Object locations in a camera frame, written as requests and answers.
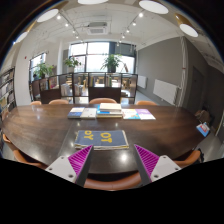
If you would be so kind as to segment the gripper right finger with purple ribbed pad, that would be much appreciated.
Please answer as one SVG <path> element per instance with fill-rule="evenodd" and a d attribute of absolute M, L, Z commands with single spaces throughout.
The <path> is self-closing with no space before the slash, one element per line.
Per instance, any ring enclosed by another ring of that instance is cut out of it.
<path fill-rule="evenodd" d="M 143 185 L 180 170 L 180 167 L 167 155 L 158 156 L 139 145 L 134 145 L 134 147 L 135 159 Z"/>

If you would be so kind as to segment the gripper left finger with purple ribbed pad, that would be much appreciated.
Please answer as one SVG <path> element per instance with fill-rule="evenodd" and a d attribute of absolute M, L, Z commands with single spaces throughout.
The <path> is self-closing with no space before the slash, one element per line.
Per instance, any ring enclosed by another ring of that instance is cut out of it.
<path fill-rule="evenodd" d="M 93 151 L 94 147 L 90 145 L 68 157 L 60 156 L 46 168 L 46 171 L 83 187 Z"/>

